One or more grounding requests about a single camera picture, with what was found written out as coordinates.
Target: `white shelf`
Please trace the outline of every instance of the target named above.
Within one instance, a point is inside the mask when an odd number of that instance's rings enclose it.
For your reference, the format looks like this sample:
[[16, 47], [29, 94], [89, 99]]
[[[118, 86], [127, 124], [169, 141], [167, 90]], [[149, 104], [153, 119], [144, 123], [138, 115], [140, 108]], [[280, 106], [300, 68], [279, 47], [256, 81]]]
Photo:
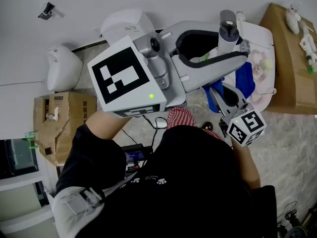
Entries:
[[52, 217], [51, 206], [46, 205], [35, 212], [0, 222], [0, 230], [4, 235], [7, 235], [35, 226]]
[[29, 173], [26, 175], [17, 176], [17, 177], [0, 179], [0, 191], [19, 188], [25, 185], [39, 182], [42, 179], [43, 179], [43, 176], [40, 171]]

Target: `person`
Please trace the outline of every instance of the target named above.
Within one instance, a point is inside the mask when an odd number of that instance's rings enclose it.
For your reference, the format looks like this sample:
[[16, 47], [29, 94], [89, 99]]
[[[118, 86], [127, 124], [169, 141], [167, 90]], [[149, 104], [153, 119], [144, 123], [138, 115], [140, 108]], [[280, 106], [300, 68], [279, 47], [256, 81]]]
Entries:
[[[53, 203], [61, 238], [277, 237], [275, 189], [261, 187], [247, 146], [232, 141], [231, 149], [196, 127], [187, 109], [174, 108], [156, 151], [125, 179], [126, 157], [112, 139], [130, 119], [96, 112], [77, 129]], [[85, 188], [102, 201], [76, 212], [74, 198]]]

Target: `black t-shirt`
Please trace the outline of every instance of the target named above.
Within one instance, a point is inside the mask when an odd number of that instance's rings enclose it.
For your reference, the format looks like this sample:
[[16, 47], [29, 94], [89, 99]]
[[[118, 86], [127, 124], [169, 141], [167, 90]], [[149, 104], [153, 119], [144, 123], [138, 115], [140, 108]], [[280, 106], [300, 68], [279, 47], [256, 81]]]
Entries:
[[[57, 183], [109, 188], [124, 179], [126, 157], [112, 140], [77, 129]], [[232, 149], [192, 126], [168, 129], [144, 168], [105, 200], [77, 237], [108, 235], [277, 237], [273, 186], [250, 190]]]

